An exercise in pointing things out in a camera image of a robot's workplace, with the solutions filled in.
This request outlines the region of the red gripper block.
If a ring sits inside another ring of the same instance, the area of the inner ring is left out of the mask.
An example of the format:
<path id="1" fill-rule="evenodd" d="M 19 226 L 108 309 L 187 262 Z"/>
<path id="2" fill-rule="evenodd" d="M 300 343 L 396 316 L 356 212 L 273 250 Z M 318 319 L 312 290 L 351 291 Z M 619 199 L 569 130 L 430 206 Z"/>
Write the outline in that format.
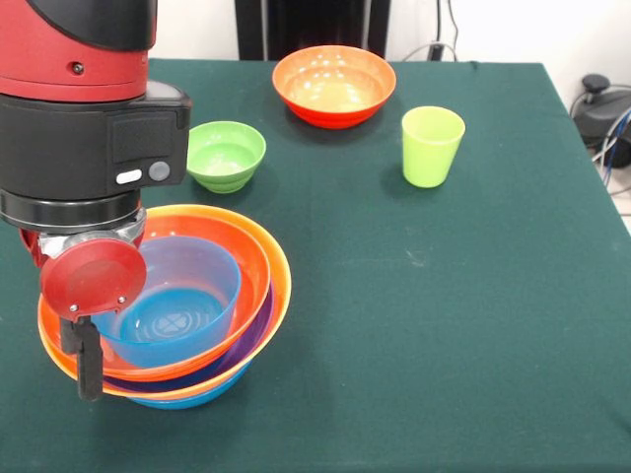
<path id="1" fill-rule="evenodd" d="M 60 317 L 61 349 L 77 355 L 79 396 L 96 401 L 103 395 L 101 336 L 91 318 L 82 316 L 119 312 L 141 294 L 147 278 L 139 251 L 143 237 L 97 236 L 50 256 L 41 248 L 42 234 L 21 230 L 20 235 L 40 270 L 41 296 Z"/>

